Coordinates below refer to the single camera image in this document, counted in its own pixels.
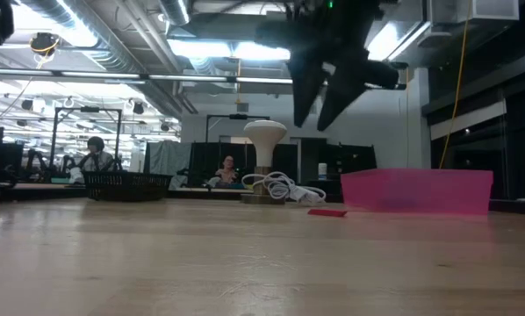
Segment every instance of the hanging cable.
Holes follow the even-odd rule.
[[[457,105],[459,104],[459,92],[462,87],[462,76],[464,74],[465,44],[467,43],[467,30],[470,24],[472,6],[473,6],[473,0],[469,0],[469,8],[467,10],[467,19],[465,20],[465,27],[464,27],[464,41],[462,43],[462,56],[459,62],[459,73],[457,75],[456,101],[454,103],[454,111],[452,112],[452,119],[449,123],[448,135],[446,136],[446,143],[444,144],[444,151],[442,152],[442,159],[440,160],[440,166],[438,167],[439,169],[442,169],[444,167],[444,162],[446,160],[446,154],[448,152],[449,137],[452,134],[452,130],[454,129],[454,122],[456,120]]]
[[[46,52],[46,54],[44,55],[44,58],[43,58],[42,60],[44,60],[44,59],[47,58],[49,52],[50,52],[49,50]],[[40,69],[40,68],[42,68],[42,65],[44,65],[44,63],[43,63],[43,62],[40,62],[40,63],[36,66],[36,69]],[[3,116],[5,116],[7,113],[9,113],[9,111],[13,108],[13,106],[15,106],[15,104],[17,103],[17,101],[18,101],[18,100],[19,100],[19,99],[25,94],[25,91],[26,91],[26,89],[28,88],[28,86],[31,84],[32,79],[33,79],[33,77],[30,77],[30,78],[28,79],[28,82],[26,83],[26,86],[20,91],[20,93],[18,94],[18,96],[17,96],[17,97],[15,98],[15,100],[13,100],[13,102],[11,103],[11,105],[9,105],[9,106],[5,109],[5,111],[1,112],[1,114],[0,114],[0,119],[1,119]]]

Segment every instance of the white wall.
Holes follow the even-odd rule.
[[[339,142],[354,146],[374,146],[380,168],[430,168],[430,137],[426,120],[421,116],[421,106],[428,102],[428,72],[426,69],[415,71],[410,82],[409,105],[406,91],[371,90],[364,93],[352,104],[324,133],[317,131],[317,115],[310,115],[303,128],[293,125],[293,104],[286,104],[280,98],[283,114],[272,111],[260,111],[288,128],[283,143],[290,138],[327,138],[331,144]],[[228,106],[213,104],[214,109]],[[251,100],[251,109],[257,104]],[[274,106],[272,100],[264,104],[266,108]],[[246,121],[222,119],[210,130],[209,141],[219,141],[221,136],[243,136]],[[183,118],[182,142],[205,141],[205,116]]]
[[[326,133],[317,131],[317,119],[309,118],[303,128],[297,128],[287,118],[272,117],[273,120],[280,122],[288,128],[288,133],[281,143],[290,143],[290,137],[311,137],[327,138]],[[210,126],[218,121],[218,118],[211,118]],[[231,120],[223,118],[211,130],[208,141],[217,142],[220,136],[245,136],[243,128],[251,120]],[[183,130],[181,131],[181,142],[204,142],[205,141],[205,116],[186,116],[183,118]]]

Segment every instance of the dark hair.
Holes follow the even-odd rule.
[[[98,136],[93,136],[87,140],[87,147],[90,145],[94,145],[98,151],[102,151],[104,149],[104,140]]]

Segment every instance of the man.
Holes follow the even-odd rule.
[[[237,174],[234,171],[234,158],[232,156],[227,156],[223,162],[224,168],[216,171],[216,176],[221,177],[221,183],[234,183]]]

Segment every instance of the wooden base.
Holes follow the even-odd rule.
[[[257,194],[241,194],[241,202],[249,205],[284,205],[286,203],[283,199]]]

